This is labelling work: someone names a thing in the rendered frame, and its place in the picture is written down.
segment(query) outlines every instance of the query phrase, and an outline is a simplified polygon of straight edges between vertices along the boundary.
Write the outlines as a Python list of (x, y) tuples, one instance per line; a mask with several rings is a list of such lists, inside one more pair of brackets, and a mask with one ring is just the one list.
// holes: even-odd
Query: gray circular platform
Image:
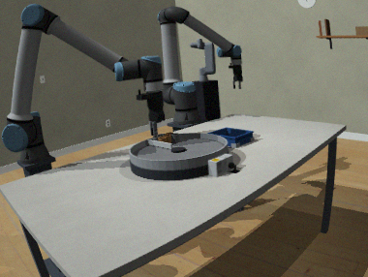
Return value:
[(132, 172), (154, 180), (195, 178), (208, 174), (208, 160), (229, 153), (227, 140), (213, 134), (172, 134), (172, 149), (164, 147), (149, 139), (135, 144), (129, 152)]

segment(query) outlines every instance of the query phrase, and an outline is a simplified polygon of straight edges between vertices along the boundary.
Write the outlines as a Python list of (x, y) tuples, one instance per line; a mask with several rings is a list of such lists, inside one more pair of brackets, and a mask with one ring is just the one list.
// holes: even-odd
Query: metal table leg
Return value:
[(329, 218), (331, 216), (332, 197), (335, 183), (336, 146), (337, 138), (328, 145), (327, 180), (325, 184), (324, 208), (321, 229), (321, 232), (323, 233), (328, 232)]
[(33, 236), (28, 232), (27, 228), (23, 226), (22, 223), (21, 223), (21, 227), (23, 228), (25, 238), (27, 239), (28, 247), (31, 250), (33, 260), (35, 261), (37, 269), (39, 270), (40, 276), (49, 277), (48, 271), (45, 265), (45, 261), (44, 261), (43, 255), (41, 254), (39, 245), (37, 244)]

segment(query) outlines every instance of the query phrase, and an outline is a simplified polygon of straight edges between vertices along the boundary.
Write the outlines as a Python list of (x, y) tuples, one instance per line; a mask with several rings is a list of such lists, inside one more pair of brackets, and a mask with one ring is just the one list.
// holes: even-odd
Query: white tabletop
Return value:
[(135, 176), (129, 149), (0, 186), (19, 220), (66, 276), (121, 276), (177, 247), (263, 194), (346, 126), (235, 115), (176, 133), (254, 131), (233, 150), (239, 173), (180, 181)]

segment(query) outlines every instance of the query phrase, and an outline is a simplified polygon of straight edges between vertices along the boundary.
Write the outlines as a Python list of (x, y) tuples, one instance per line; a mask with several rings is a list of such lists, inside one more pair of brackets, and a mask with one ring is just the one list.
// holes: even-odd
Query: gray wall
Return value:
[[(0, 11), (0, 132), (11, 110), (20, 15), (29, 1), (2, 1)], [(162, 58), (157, 14), (173, 0), (123, 1), (54, 0), (37, 2), (67, 24), (116, 53), (135, 60), (144, 55)], [(46, 83), (40, 84), (40, 76)], [(38, 111), (49, 151), (148, 124), (141, 79), (115, 81), (114, 73), (53, 36), (43, 34), (34, 84), (32, 110)], [(173, 106), (165, 105), (166, 118)], [(111, 127), (106, 127), (110, 119)], [(0, 143), (0, 166), (16, 162)]]
[[(232, 89), (230, 60), (218, 58), (222, 115), (244, 113), (348, 126), (368, 134), (368, 42), (317, 39), (318, 21), (328, 18), (332, 35), (354, 35), (368, 26), (367, 1), (317, 0), (311, 9), (297, 0), (176, 0), (243, 49), (242, 89)], [(203, 52), (190, 48), (200, 35), (178, 24), (182, 75), (198, 79)]]

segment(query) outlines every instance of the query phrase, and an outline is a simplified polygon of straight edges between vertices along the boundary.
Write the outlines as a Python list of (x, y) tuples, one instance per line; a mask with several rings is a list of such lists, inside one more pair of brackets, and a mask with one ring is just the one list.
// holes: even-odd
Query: blue plastic tray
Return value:
[(223, 128), (210, 132), (209, 134), (214, 134), (227, 139), (228, 146), (232, 148), (236, 148), (250, 142), (253, 137), (253, 131), (234, 128)]

